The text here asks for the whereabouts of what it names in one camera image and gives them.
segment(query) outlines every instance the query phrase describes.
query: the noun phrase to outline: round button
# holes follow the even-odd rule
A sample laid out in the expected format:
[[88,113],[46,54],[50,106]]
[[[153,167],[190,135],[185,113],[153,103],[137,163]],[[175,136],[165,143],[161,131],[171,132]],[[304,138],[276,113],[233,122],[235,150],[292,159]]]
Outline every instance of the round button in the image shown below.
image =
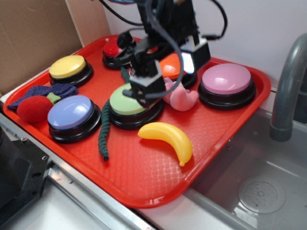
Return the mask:
[[177,54],[170,54],[160,61],[160,68],[164,78],[175,80],[179,76],[180,62]]
[[80,55],[66,56],[53,63],[49,73],[55,79],[63,79],[80,72],[85,65],[85,59]]
[[206,90],[220,95],[231,95],[246,89],[251,81],[247,68],[238,64],[220,64],[206,70],[202,83]]
[[137,100],[123,95],[123,90],[131,89],[130,83],[116,89],[110,97],[110,105],[114,112],[120,115],[135,115],[146,109]]
[[76,95],[56,103],[48,113],[49,124],[58,130],[74,128],[86,121],[93,112],[89,98]]
[[117,45],[117,38],[112,39],[108,43],[106,43],[104,47],[104,53],[109,57],[115,57],[117,54],[119,54],[122,51],[121,48]]

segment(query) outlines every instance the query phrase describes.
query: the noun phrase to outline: sink drain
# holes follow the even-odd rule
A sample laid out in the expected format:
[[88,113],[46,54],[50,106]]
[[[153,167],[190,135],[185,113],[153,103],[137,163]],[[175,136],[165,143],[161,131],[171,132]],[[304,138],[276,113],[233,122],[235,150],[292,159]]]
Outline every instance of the sink drain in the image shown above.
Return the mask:
[[239,186],[238,195],[247,209],[260,214],[276,212],[285,202],[282,186],[265,176],[245,179]]

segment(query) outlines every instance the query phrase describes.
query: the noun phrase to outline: green knitted rope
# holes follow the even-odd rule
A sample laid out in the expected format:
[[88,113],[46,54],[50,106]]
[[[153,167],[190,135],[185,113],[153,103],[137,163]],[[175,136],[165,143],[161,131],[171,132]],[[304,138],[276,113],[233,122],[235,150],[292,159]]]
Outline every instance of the green knitted rope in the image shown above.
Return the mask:
[[[127,72],[127,70],[124,67],[120,68],[120,73],[122,77],[124,78],[126,83],[129,83],[130,80],[130,75]],[[99,133],[99,138],[98,138],[98,146],[99,146],[99,152],[101,156],[104,157],[104,161],[109,160],[109,152],[107,150],[106,146],[106,140],[110,131],[110,119],[109,119],[109,110],[110,110],[110,100],[107,100],[105,103],[104,107],[102,108],[101,111],[101,130]]]

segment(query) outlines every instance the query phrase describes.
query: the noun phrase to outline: tray rim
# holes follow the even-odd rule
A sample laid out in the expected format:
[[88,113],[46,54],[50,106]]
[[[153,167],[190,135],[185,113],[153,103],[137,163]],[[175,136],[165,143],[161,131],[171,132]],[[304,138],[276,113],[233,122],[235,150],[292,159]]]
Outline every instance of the tray rim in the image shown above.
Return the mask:
[[[108,39],[116,38],[118,35],[111,35],[108,37],[100,38],[88,46],[80,49],[75,54],[87,56],[92,51],[95,50],[96,46],[98,44],[101,44],[101,42],[106,42]],[[217,65],[217,64],[224,64],[224,63],[232,63],[230,61],[221,60],[218,58],[212,57],[210,60],[210,64]],[[129,199],[125,199],[124,197],[127,197],[127,194],[123,193],[120,190],[117,190],[114,187],[114,184],[108,181],[108,184],[111,184],[111,187],[105,188],[105,186],[101,185],[101,183],[97,183],[97,180],[101,180],[101,177],[97,175],[92,170],[88,169],[87,167],[84,167],[84,162],[81,161],[78,158],[71,158],[71,155],[67,153],[65,149],[63,149],[59,145],[55,145],[52,141],[50,143],[50,139],[48,139],[46,136],[39,136],[40,132],[37,130],[34,126],[23,122],[18,115],[10,111],[6,108],[6,106],[14,101],[16,101],[19,96],[22,96],[25,94],[25,92],[33,85],[39,85],[39,84],[46,84],[46,75],[49,73],[49,70],[42,72],[40,75],[38,75],[36,78],[29,81],[24,86],[17,89],[12,95],[8,97],[6,102],[3,106],[3,111],[7,117],[9,117],[11,120],[13,120],[17,125],[21,126],[26,132],[34,136],[37,140],[39,140],[43,145],[45,145],[47,148],[51,149],[53,152],[65,152],[65,154],[57,154],[60,158],[62,158],[64,161],[66,161],[68,164],[70,164],[72,167],[76,168],[78,171],[80,171],[83,175],[85,175],[87,178],[92,180],[95,184],[97,184],[101,189],[105,190],[106,192],[110,193],[115,199],[117,199],[119,202],[123,203],[124,205],[127,205],[129,207],[133,208],[152,208],[157,207],[166,203],[169,203],[182,195],[184,191],[189,187],[189,185],[196,179],[196,177],[201,173],[201,171],[210,163],[210,161],[218,154],[218,152],[223,148],[223,146],[228,142],[228,140],[245,124],[245,122],[254,114],[254,112],[260,107],[260,105],[268,98],[271,92],[271,82],[266,74],[261,72],[258,69],[245,66],[252,74],[252,76],[255,77],[255,84],[257,86],[257,95],[254,99],[254,101],[247,106],[246,110],[241,114],[238,120],[236,120],[225,133],[221,135],[221,137],[217,140],[217,142],[202,156],[202,158],[199,160],[197,164],[194,165],[193,169],[184,177],[183,180],[181,180],[173,190],[171,190],[169,193],[165,194],[163,197],[158,197],[157,199],[153,199],[149,201],[148,199],[139,199],[129,196]]]

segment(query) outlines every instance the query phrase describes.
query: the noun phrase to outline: yellow button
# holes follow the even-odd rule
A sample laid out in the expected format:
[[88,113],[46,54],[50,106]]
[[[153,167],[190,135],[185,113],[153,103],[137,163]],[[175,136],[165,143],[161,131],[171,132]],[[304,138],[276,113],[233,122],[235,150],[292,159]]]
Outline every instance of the yellow button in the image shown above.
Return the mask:
[[85,59],[80,55],[66,56],[53,63],[49,73],[55,79],[63,79],[80,72],[85,65]]

